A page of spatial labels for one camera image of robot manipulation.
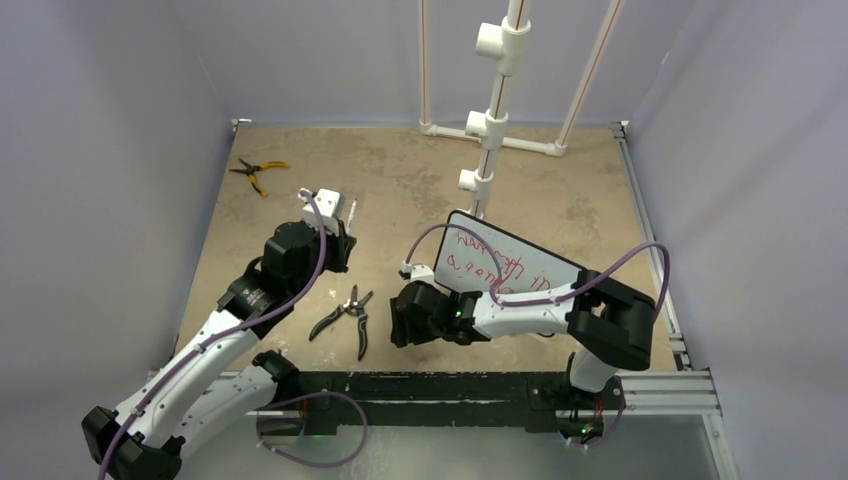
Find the small black-framed whiteboard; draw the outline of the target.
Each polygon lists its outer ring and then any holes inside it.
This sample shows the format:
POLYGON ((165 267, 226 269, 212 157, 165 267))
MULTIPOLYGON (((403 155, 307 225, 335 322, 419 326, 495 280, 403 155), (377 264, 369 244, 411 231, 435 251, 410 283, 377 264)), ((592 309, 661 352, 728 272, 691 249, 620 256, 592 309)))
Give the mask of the small black-framed whiteboard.
POLYGON ((486 291, 498 279, 500 294, 549 290, 576 281, 584 268, 468 213, 447 222, 434 265, 434 280, 463 293, 486 291))

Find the red and white marker pen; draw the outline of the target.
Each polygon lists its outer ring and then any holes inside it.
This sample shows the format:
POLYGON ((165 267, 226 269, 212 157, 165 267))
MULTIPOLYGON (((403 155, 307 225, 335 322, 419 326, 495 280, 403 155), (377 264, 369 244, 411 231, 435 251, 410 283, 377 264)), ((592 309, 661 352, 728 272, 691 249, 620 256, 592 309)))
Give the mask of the red and white marker pen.
POLYGON ((346 221, 346 224, 345 224, 345 230, 346 230, 346 233, 347 233, 348 236, 353 235, 353 223, 354 223, 357 204, 358 204, 358 199, 354 198, 354 200, 352 201, 352 203, 350 205, 350 210, 349 210, 347 221, 346 221))

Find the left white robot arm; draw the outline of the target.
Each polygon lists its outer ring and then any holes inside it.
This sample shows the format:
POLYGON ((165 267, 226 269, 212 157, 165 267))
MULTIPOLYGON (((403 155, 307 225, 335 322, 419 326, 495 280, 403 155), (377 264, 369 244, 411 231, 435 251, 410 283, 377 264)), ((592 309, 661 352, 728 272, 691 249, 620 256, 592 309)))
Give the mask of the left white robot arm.
POLYGON ((321 273, 347 272, 356 243, 342 221, 325 233, 305 221, 279 225, 181 351, 116 407, 95 407, 83 418, 99 478, 173 479, 184 460, 247 412, 300 401, 299 369, 273 350, 230 380, 220 375, 293 311, 321 273))

